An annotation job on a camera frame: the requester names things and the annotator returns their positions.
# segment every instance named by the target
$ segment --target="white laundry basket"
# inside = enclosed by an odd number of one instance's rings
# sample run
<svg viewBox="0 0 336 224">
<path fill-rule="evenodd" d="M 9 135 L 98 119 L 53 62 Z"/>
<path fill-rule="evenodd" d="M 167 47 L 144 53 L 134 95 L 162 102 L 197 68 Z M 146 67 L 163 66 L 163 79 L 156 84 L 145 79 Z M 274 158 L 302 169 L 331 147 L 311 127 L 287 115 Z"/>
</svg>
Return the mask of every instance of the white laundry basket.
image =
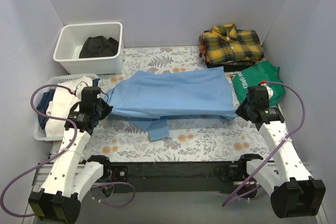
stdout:
<svg viewBox="0 0 336 224">
<path fill-rule="evenodd" d="M 118 53 L 111 57 L 79 59 L 84 42 L 89 37 L 112 37 L 119 42 Z M 119 73 L 122 68 L 122 24 L 119 22 L 67 25 L 63 27 L 55 48 L 54 60 L 70 73 Z"/>
<path fill-rule="evenodd" d="M 68 75 L 68 76 L 52 77 L 52 78 L 49 79 L 49 81 L 46 84 L 58 84 L 58 83 L 66 82 L 66 81 L 74 81 L 74 80 L 77 80 L 79 78 L 82 78 L 83 76 L 89 77 L 92 80 L 98 78 L 98 76 L 96 74 L 93 74 L 93 73 L 72 74 L 72 75 Z M 35 102 L 34 102 L 35 106 L 40 102 L 44 92 L 46 92 L 46 90 L 40 91 L 36 95 Z M 43 130 L 38 123 L 37 115 L 36 115 L 36 124 L 35 124 L 34 132 L 33 132 L 33 137 L 34 137 L 35 140 L 39 140 L 39 141 L 57 141 L 57 140 L 62 140 L 63 139 L 63 136 L 47 137 L 45 130 Z"/>
</svg>

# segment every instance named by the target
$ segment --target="gray wall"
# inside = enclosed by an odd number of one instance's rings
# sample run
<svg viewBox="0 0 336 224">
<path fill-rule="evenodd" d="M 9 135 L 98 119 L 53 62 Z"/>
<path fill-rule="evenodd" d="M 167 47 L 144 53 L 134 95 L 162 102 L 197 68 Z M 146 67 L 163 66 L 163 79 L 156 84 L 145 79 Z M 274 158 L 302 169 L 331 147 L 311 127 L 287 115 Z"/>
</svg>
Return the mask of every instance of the gray wall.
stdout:
<svg viewBox="0 0 336 224">
<path fill-rule="evenodd" d="M 65 71 L 53 61 L 62 22 L 50 0 L 0 0 L 0 190 L 16 175 L 36 165 L 50 151 L 50 143 L 33 139 L 35 114 L 32 92 Z M 5 203 L 24 214 L 34 173 L 9 189 Z M 21 223 L 0 209 L 0 223 Z"/>
<path fill-rule="evenodd" d="M 336 223 L 335 52 L 336 0 L 286 0 L 264 43 L 267 57 L 281 66 L 282 81 L 302 95 L 307 119 L 293 136 L 315 178 L 323 179 L 329 223 Z M 281 103 L 289 128 L 301 119 L 297 98 L 287 92 Z"/>
<path fill-rule="evenodd" d="M 213 25 L 236 23 L 264 41 L 285 0 L 51 0 L 64 24 L 120 21 L 124 44 L 198 45 Z"/>
</svg>

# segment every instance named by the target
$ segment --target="yellow plaid shirt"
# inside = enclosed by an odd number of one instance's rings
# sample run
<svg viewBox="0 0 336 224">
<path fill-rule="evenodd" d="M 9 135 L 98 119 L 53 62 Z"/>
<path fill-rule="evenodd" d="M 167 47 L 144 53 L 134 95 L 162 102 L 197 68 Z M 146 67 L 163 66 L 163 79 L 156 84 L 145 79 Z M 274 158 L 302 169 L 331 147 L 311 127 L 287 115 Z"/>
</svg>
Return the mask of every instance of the yellow plaid shirt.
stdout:
<svg viewBox="0 0 336 224">
<path fill-rule="evenodd" d="M 260 62 L 264 50 L 254 30 L 238 30 L 235 24 L 213 26 L 203 33 L 206 61 L 211 64 L 248 60 Z"/>
</svg>

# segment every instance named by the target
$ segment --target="floral pattern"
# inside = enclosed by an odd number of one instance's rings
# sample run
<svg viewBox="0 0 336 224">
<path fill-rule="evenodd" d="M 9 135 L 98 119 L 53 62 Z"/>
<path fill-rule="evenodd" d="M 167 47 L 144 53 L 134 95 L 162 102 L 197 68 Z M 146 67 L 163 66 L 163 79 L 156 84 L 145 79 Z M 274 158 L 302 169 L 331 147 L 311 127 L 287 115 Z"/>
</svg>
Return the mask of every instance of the floral pattern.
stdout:
<svg viewBox="0 0 336 224">
<path fill-rule="evenodd" d="M 194 71 L 206 68 L 198 56 L 198 47 L 128 48 L 123 69 L 118 74 L 103 74 L 99 86 L 114 88 L 138 70 L 152 73 Z M 230 74 L 225 74 L 231 83 Z M 238 107 L 234 88 L 234 107 Z M 170 137 L 151 142 L 147 132 L 129 123 L 127 118 L 109 115 L 99 122 L 83 157 L 105 155 L 112 162 L 234 161 L 241 154 L 267 156 L 269 149 L 254 125 L 242 118 L 232 121 L 220 116 L 174 116 L 169 119 Z M 51 154 L 58 152 L 54 142 Z"/>
</svg>

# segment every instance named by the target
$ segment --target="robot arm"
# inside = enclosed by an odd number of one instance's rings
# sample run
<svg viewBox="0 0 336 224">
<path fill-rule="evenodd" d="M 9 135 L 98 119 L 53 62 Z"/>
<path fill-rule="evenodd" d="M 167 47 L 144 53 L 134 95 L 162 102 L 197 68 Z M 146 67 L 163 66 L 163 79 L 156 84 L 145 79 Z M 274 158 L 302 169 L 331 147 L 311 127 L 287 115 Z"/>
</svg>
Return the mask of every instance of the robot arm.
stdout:
<svg viewBox="0 0 336 224">
<path fill-rule="evenodd" d="M 100 88 L 85 87 L 81 102 L 75 104 L 69 112 L 68 118 L 78 128 L 77 137 L 71 147 L 55 160 L 40 192 L 32 192 L 28 200 L 39 220 L 75 223 L 84 195 L 97 180 L 108 176 L 104 167 L 108 158 L 101 159 L 96 156 L 88 159 L 84 169 L 74 178 L 81 153 L 90 140 L 93 129 L 112 110 L 104 100 L 97 97 L 99 94 Z M 70 123 L 65 124 L 60 152 L 71 142 L 74 130 Z"/>
<path fill-rule="evenodd" d="M 269 107 L 268 93 L 264 86 L 249 87 L 247 98 L 236 113 L 256 124 L 270 150 L 274 150 L 286 135 L 285 120 L 278 108 Z M 254 158 L 257 159 L 244 160 L 247 176 L 262 163 L 261 156 Z M 324 183 L 320 179 L 314 179 L 307 171 L 290 138 L 273 158 L 277 170 L 265 165 L 254 179 L 270 195 L 275 214 L 279 218 L 316 215 L 326 192 Z"/>
</svg>

